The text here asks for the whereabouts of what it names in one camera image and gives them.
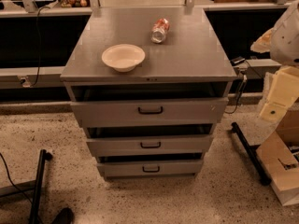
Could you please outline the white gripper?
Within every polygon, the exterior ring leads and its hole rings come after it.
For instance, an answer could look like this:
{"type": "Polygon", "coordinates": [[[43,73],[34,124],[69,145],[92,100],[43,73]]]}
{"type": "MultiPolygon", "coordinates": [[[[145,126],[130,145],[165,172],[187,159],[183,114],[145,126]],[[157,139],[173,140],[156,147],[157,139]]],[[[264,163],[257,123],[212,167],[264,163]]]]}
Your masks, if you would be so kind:
{"type": "Polygon", "coordinates": [[[299,69],[284,66],[272,76],[272,83],[259,117],[277,123],[299,98],[299,69]]]}

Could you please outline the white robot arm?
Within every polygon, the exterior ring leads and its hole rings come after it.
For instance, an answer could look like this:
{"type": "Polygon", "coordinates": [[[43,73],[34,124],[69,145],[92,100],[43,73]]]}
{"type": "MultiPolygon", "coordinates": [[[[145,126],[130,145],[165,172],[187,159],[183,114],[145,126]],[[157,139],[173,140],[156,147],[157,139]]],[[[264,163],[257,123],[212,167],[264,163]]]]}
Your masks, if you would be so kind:
{"type": "Polygon", "coordinates": [[[270,52],[270,58],[281,64],[272,76],[259,114],[268,122],[280,122],[299,97],[299,0],[292,2],[274,27],[260,36],[250,49],[270,52]]]}

